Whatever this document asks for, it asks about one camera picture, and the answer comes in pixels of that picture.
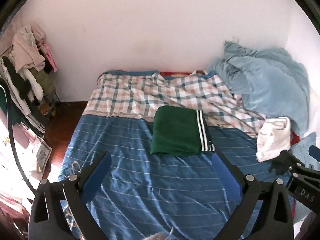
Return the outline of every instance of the blue gripper pad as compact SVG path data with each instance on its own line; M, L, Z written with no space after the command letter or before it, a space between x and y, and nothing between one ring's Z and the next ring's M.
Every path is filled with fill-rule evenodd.
M314 145L309 147L309 155L320 162L320 149Z
M111 154L106 153L97 164L95 169L91 172L86 182L83 185L83 192L81 196L82 203L88 203L93 200L98 189L101 186L106 174L111 167Z
M243 197L242 187L217 153L214 153L212 155L211 165L218 174L218 177L226 191L228 199L230 201L240 203Z

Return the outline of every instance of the plaid blanket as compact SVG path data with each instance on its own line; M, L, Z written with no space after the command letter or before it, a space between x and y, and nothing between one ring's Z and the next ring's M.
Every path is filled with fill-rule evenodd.
M153 122L157 109L164 105L203 110L208 126L235 127L250 137L257 137L265 119L244 109L215 71L179 78L163 77L158 71L107 72L98 78L83 114Z

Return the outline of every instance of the silver bolt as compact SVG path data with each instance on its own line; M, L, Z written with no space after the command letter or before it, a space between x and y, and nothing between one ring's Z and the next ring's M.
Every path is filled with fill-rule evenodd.
M280 185L282 185L282 184L283 184L283 180L282 180L282 179L280 179L280 178L276 179L276 182L277 182L278 184L280 184Z
M71 176L69 177L69 180L71 180L71 181L75 181L75 180L77 180L77 179L78 179L78 176L75 175L75 174L73 174L73 175L71 175Z
M246 178L248 181L254 181L254 176L252 176L252 175L247 175L247 176L245 176L245 178Z
M44 184L46 184L47 182L48 182L47 179L41 179L40 184L41 184L41 185L44 185Z

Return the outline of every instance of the white wall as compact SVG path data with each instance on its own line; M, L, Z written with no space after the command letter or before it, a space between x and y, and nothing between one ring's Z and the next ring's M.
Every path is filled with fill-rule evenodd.
M29 0L58 66L62 101L88 100L103 71L205 68L232 36L254 48L286 45L290 0Z
M301 7L294 0L291 3L291 25L285 49L306 67L310 86L320 96L320 36Z

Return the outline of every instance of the mattress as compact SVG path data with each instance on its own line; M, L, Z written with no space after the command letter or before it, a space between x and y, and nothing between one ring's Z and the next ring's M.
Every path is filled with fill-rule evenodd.
M150 154L153 117L162 105L202 109L215 148L232 164L262 181L277 178L269 162L256 160L264 117L243 109L215 72L180 78L157 71L105 73L74 131L59 180L90 165L99 153L111 153L111 171L87 204L109 239L143 239L172 228L170 239L213 239L236 207L228 201L209 152L191 157ZM78 236L74 224L72 231Z

